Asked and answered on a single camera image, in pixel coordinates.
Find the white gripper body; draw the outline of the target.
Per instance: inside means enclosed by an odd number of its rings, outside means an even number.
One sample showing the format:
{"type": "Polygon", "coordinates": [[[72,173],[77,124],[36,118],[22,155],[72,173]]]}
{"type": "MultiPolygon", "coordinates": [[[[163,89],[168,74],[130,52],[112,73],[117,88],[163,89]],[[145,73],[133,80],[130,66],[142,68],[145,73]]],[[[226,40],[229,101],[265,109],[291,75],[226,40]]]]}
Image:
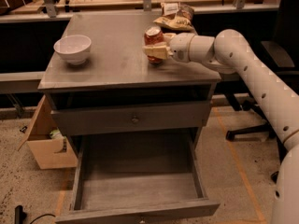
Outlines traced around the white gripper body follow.
{"type": "Polygon", "coordinates": [[[172,57],[178,62],[188,63],[189,58],[189,47],[195,34],[192,33],[181,33],[175,35],[169,42],[170,51],[172,57]]]}

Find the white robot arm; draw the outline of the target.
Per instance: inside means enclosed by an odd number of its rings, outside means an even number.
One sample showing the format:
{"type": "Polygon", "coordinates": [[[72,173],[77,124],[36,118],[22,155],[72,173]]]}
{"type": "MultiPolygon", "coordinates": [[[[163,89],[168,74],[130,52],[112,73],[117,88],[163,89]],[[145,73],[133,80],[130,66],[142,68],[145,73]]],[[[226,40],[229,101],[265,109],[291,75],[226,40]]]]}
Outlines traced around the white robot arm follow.
{"type": "Polygon", "coordinates": [[[227,29],[217,36],[164,34],[145,45],[148,56],[200,63],[224,74],[238,73],[287,149],[279,172],[271,224],[299,224],[299,96],[253,52],[246,38],[227,29]]]}

